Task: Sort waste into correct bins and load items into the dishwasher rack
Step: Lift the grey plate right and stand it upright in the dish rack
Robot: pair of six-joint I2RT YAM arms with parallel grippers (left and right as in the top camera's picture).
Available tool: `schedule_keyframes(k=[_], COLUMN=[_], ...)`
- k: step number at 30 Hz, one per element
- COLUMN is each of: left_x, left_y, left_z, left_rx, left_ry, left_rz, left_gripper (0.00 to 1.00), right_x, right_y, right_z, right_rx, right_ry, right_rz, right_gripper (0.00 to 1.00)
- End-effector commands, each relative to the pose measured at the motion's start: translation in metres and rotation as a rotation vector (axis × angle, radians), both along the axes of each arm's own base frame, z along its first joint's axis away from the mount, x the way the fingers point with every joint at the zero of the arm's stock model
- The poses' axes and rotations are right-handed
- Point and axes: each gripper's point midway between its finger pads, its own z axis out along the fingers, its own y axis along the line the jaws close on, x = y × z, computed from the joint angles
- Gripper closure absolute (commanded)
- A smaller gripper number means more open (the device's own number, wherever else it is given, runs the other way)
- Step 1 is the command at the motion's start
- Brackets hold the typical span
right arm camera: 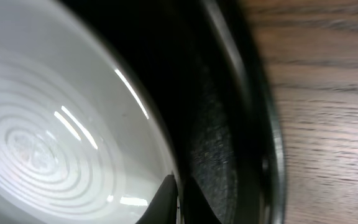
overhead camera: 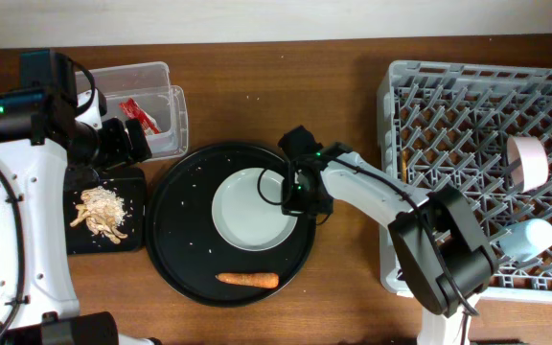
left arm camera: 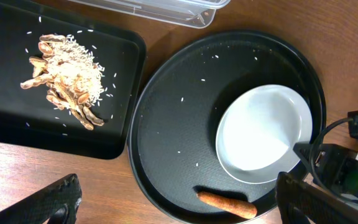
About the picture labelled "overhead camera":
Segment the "red wrapper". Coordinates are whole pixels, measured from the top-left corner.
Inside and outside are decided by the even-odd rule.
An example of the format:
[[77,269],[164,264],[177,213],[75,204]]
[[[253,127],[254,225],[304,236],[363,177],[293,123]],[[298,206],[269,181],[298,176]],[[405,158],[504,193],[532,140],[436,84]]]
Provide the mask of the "red wrapper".
[[129,98],[127,101],[119,103],[119,107],[130,120],[139,121],[141,128],[146,135],[161,133],[161,129],[156,123],[156,120],[152,118],[144,109],[142,109],[133,99]]

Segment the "light grey plate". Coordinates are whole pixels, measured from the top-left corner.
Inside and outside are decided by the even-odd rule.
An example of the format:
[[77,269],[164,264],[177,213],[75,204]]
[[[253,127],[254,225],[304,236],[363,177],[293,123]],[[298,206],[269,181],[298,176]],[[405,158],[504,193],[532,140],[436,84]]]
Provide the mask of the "light grey plate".
[[275,201],[281,195],[284,178],[262,168],[248,168],[232,173],[218,186],[212,201],[213,223],[229,244],[245,251],[265,251],[278,246],[293,232],[297,218],[286,216]]

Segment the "food scraps and rice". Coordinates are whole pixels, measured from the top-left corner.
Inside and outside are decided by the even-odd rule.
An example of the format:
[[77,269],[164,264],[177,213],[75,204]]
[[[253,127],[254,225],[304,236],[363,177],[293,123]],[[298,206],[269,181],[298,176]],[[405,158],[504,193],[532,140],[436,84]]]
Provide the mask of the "food scraps and rice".
[[69,225],[77,227],[84,223],[94,236],[120,244],[128,238],[128,234],[121,231],[127,216],[124,206],[125,201],[120,196],[104,187],[84,190],[80,193],[80,204],[75,205],[77,216]]

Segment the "orange carrot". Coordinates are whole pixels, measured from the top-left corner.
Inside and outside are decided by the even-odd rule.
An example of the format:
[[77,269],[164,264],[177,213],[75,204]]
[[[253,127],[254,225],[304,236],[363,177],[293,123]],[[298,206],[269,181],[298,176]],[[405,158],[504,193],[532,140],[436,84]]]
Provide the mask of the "orange carrot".
[[275,273],[219,273],[216,278],[224,284],[253,288],[273,289],[280,283]]

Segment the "light blue cup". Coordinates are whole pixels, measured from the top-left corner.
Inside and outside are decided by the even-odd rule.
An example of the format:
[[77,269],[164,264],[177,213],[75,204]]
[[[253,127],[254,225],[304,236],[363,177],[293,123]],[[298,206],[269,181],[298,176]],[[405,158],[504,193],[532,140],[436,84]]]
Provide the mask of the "light blue cup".
[[552,225],[541,218],[509,225],[499,241],[505,255],[516,262],[527,262],[552,246]]

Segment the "pink bowl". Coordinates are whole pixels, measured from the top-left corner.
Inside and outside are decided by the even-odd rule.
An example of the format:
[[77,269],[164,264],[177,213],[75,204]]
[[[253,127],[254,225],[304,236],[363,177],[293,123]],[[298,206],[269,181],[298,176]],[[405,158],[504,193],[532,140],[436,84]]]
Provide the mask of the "pink bowl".
[[548,181],[548,157],[538,138],[510,136],[506,153],[507,173],[520,192],[534,190]]

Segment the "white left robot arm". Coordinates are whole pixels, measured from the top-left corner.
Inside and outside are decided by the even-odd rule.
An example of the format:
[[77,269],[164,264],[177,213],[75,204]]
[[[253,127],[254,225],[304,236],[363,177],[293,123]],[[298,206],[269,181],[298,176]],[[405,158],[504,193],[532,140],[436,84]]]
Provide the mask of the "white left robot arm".
[[0,94],[0,344],[133,344],[107,312],[80,314],[66,249],[69,166],[96,172],[149,157],[137,121],[103,121],[97,89]]

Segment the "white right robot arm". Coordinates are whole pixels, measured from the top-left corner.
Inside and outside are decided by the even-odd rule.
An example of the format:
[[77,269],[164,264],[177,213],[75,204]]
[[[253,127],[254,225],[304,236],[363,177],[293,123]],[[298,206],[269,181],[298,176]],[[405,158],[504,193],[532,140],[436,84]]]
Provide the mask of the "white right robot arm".
[[280,205],[292,216],[328,216],[342,200],[388,231],[402,276],[423,307],[420,344],[467,344],[480,294],[497,258],[471,206],[456,188],[418,189],[335,143],[283,144]]

